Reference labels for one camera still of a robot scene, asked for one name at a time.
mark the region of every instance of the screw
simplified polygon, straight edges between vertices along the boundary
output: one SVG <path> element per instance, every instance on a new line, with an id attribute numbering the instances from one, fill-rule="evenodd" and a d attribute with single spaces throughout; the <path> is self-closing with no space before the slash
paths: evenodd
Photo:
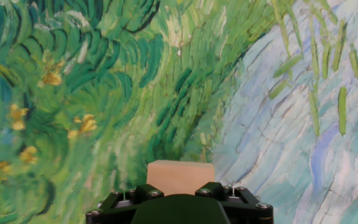
<path id="1" fill-rule="evenodd" d="M 240 186 L 240 187 L 236 187 L 236 190 L 247 190 L 247 189 L 243 186 Z"/>
<path id="2" fill-rule="evenodd" d="M 100 206 L 102 205 L 102 203 L 103 203 L 103 201 L 100 201 L 100 202 L 98 203 L 98 208 L 100 208 Z"/>
<path id="3" fill-rule="evenodd" d="M 258 204 L 256 204 L 256 207 L 261 209 L 266 209 L 266 208 L 270 208 L 271 205 L 265 202 L 259 202 Z"/>
<path id="4" fill-rule="evenodd" d="M 100 213 L 102 213 L 103 210 L 100 209 L 100 208 L 95 208 L 95 209 L 92 209 L 90 211 L 88 211 L 86 214 L 87 215 L 100 215 Z"/>
<path id="5" fill-rule="evenodd" d="M 159 196 L 161 194 L 161 191 L 159 191 L 159 190 L 151 190 L 150 192 L 149 192 L 149 195 L 151 195 L 152 197 L 157 197 L 157 196 Z"/>
<path id="6" fill-rule="evenodd" d="M 199 189 L 198 190 L 199 193 L 202 193 L 202 194 L 208 194 L 210 193 L 211 191 L 209 189 Z"/>

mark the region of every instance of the yellow flower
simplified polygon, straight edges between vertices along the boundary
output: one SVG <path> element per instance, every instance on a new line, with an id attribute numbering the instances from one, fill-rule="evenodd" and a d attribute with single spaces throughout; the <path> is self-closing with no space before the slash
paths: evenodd
<path id="1" fill-rule="evenodd" d="M 67 133 L 68 138 L 77 137 L 77 135 L 81 133 L 88 133 L 93 131 L 97 128 L 96 121 L 93 119 L 94 116 L 92 114 L 84 115 L 83 119 L 81 120 L 79 117 L 74 117 L 75 123 L 81 123 L 80 130 L 71 130 Z"/>
<path id="2" fill-rule="evenodd" d="M 37 149 L 34 146 L 27 147 L 20 153 L 20 160 L 25 164 L 35 164 L 37 163 L 37 158 L 34 154 L 37 152 Z"/>
<path id="3" fill-rule="evenodd" d="M 71 131 L 69 131 L 69 132 L 67 133 L 67 137 L 68 137 L 68 138 L 75 138 L 75 137 L 77 137 L 77 135 L 78 135 L 78 131 L 77 131 L 77 130 L 71 130 Z"/>
<path id="4" fill-rule="evenodd" d="M 82 120 L 81 120 L 79 117 L 75 116 L 75 117 L 74 117 L 74 122 L 76 122 L 76 123 L 81 123 Z"/>
<path id="5" fill-rule="evenodd" d="M 42 82 L 50 85 L 60 85 L 62 84 L 62 76 L 59 72 L 48 72 L 44 77 L 42 77 Z"/>
<path id="6" fill-rule="evenodd" d="M 63 68 L 64 64 L 65 62 L 62 60 L 57 64 L 45 66 L 45 75 L 42 77 L 42 83 L 55 86 L 62 84 L 60 70 Z"/>
<path id="7" fill-rule="evenodd" d="M 6 161 L 0 162 L 0 170 L 5 169 L 9 164 Z"/>
<path id="8" fill-rule="evenodd" d="M 81 133 L 93 131 L 97 128 L 96 121 L 93 118 L 94 118 L 94 116 L 92 114 L 84 115 L 84 117 L 82 119 L 82 125 L 80 128 Z"/>
<path id="9" fill-rule="evenodd" d="M 27 114 L 29 111 L 28 108 L 19 109 L 16 104 L 11 105 L 11 113 L 10 116 L 13 119 L 12 129 L 14 130 L 23 130 L 25 129 L 24 121 L 22 117 Z"/>
<path id="10" fill-rule="evenodd" d="M 11 166 L 9 165 L 8 162 L 2 161 L 0 162 L 0 170 L 4 173 L 8 173 L 11 171 Z"/>

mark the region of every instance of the blue brushstroke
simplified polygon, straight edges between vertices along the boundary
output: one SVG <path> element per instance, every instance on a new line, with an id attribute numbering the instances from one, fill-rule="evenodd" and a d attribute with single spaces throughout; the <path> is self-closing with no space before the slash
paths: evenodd
<path id="1" fill-rule="evenodd" d="M 324 187 L 324 165 L 327 157 L 328 146 L 335 136 L 339 133 L 339 124 L 333 123 L 328 130 L 321 135 L 319 141 L 316 143 L 312 152 L 310 160 L 311 175 L 313 176 L 313 193 L 318 195 L 322 192 Z"/>

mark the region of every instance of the painted backdrop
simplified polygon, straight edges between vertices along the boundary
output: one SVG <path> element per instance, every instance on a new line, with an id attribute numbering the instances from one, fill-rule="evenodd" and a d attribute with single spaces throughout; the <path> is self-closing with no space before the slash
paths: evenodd
<path id="1" fill-rule="evenodd" d="M 358 223 L 358 0 L 0 0 L 0 223 L 83 223 L 157 159 Z"/>

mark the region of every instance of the impressionist painting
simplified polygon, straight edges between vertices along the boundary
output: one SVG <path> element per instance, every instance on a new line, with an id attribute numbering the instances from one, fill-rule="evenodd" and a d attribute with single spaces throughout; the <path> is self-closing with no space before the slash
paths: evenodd
<path id="1" fill-rule="evenodd" d="M 158 159 L 358 223 L 358 0 L 0 0 L 0 223 L 84 223 Z"/>

